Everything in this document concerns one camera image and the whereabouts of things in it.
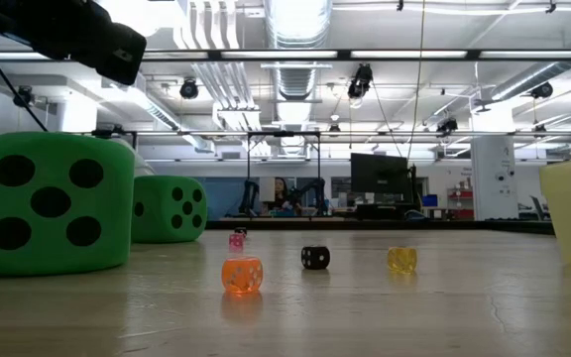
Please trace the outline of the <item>large green foam die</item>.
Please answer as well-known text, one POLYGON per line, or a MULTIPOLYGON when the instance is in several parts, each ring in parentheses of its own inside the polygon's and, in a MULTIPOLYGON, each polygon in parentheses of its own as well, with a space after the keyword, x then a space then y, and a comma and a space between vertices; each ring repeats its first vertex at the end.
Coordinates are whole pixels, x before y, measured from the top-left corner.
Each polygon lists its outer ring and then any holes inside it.
POLYGON ((0 135, 0 276, 83 273, 124 264, 135 158, 110 140, 0 135))
POLYGON ((133 243, 192 242, 207 220, 207 196, 198 180, 160 175, 135 178, 133 243))

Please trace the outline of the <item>black monitor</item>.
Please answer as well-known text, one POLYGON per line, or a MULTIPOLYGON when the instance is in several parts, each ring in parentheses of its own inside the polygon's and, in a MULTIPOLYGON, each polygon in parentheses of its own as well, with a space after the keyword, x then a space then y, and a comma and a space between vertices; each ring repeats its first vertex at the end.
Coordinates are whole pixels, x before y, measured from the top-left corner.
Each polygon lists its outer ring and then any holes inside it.
POLYGON ((354 192, 410 194, 406 158, 352 153, 350 166, 354 192))

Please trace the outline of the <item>small yellow translucent die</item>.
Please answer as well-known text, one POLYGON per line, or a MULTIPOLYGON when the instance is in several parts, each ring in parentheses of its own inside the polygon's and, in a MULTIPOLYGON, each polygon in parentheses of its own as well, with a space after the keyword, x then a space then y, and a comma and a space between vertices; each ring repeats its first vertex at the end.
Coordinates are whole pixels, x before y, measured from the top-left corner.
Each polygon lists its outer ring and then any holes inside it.
POLYGON ((413 274, 417 266, 417 251, 411 247, 392 247, 387 260, 392 272, 413 274))

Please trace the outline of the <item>silver ventilation duct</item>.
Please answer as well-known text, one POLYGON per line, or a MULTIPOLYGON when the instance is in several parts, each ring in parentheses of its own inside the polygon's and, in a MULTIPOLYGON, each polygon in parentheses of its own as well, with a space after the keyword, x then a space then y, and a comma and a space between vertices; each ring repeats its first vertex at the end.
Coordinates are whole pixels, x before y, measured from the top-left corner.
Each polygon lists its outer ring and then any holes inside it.
MULTIPOLYGON (((271 49, 320 49, 326 44, 332 0, 263 0, 271 49)), ((285 100, 306 100, 314 91, 315 68, 280 68, 274 77, 285 100)))

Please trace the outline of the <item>white pillar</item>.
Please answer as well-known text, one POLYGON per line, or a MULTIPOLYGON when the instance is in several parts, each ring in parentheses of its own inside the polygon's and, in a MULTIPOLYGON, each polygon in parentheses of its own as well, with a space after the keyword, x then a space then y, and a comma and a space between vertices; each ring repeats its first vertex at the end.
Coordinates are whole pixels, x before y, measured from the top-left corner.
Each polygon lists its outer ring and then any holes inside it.
POLYGON ((474 217, 477 221, 517 219, 514 140, 482 136, 471 142, 474 217))

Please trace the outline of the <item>small orange translucent die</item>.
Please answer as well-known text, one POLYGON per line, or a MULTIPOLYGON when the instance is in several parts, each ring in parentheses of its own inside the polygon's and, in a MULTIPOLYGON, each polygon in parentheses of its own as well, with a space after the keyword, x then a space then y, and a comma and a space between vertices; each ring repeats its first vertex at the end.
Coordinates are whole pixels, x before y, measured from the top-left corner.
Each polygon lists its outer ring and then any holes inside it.
POLYGON ((233 257, 222 264, 221 282, 227 293, 255 293, 263 280, 263 264, 257 257, 233 257))

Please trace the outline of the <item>person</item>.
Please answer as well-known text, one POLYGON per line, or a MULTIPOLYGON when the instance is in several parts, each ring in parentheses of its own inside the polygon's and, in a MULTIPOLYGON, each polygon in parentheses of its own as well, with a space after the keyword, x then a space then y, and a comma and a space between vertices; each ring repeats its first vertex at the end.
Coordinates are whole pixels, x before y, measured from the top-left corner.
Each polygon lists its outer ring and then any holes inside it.
POLYGON ((300 216, 299 200, 289 191, 284 178, 275 178, 274 199, 266 203, 272 216, 300 216))

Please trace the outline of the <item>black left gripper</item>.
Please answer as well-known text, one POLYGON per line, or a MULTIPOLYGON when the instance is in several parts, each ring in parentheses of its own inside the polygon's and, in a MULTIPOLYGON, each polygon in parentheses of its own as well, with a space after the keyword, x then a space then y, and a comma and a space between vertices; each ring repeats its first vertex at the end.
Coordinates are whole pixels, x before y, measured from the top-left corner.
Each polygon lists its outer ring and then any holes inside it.
POLYGON ((147 46, 93 0, 0 0, 0 36, 125 85, 135 83, 147 46))

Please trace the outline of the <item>red shelf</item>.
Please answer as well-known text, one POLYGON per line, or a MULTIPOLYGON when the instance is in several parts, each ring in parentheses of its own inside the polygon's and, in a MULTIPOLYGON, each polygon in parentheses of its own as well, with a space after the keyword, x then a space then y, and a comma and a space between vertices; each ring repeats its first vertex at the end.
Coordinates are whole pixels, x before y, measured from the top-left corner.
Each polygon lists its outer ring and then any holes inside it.
POLYGON ((473 190, 469 188, 447 189, 447 215, 454 220, 474 220, 473 190))

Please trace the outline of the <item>black overhead beam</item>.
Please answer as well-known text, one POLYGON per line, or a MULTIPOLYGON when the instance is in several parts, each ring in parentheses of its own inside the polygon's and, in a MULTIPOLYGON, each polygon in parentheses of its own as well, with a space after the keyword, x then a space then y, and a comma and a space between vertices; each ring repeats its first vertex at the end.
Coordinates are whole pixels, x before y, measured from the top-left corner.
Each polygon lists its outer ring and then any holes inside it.
POLYGON ((571 61, 571 50, 172 50, 144 62, 202 61, 571 61))

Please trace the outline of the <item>thin black horizontal rail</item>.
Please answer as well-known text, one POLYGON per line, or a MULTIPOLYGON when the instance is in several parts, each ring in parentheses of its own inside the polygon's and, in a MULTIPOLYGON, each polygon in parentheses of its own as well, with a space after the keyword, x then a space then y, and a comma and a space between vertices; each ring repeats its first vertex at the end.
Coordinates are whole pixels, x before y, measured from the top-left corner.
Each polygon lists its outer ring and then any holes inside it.
MULTIPOLYGON (((417 138, 445 138, 445 137, 525 137, 525 138, 546 138, 546 137, 571 137, 571 131, 455 131, 450 135, 441 137, 437 132, 418 131, 318 131, 321 137, 417 137, 417 138)), ((180 136, 204 136, 204 137, 246 137, 248 132, 244 131, 125 131, 125 132, 75 132, 73 135, 81 136, 102 136, 102 135, 132 135, 149 137, 180 137, 180 136)))

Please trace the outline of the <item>black aluminium table frame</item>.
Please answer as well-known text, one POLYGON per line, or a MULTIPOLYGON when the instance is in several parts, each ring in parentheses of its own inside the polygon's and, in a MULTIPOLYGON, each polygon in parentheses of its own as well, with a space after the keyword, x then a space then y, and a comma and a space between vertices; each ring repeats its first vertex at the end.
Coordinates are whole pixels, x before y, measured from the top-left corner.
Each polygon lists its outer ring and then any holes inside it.
POLYGON ((492 230, 513 233, 553 235, 551 222, 540 221, 399 221, 354 220, 342 218, 227 218, 208 221, 210 230, 492 230))

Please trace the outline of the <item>black distant station frame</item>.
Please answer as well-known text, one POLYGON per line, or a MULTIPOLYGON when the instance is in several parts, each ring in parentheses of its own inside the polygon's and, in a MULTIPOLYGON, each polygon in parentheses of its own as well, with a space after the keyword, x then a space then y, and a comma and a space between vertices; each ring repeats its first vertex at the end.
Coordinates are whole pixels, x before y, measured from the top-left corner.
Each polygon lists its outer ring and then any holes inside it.
MULTIPOLYGON (((294 138, 297 136, 305 137, 311 136, 316 139, 316 145, 311 145, 312 149, 316 151, 316 178, 321 176, 321 134, 318 131, 292 131, 292 130, 279 130, 279 131, 251 131, 246 134, 247 144, 251 143, 254 136, 271 136, 276 138, 294 138)), ((239 212, 246 214, 249 217, 255 217, 257 212, 254 209, 254 202, 257 195, 261 192, 260 186, 251 180, 251 148, 247 150, 246 158, 247 176, 244 181, 244 190, 242 193, 241 203, 239 205, 239 212)))

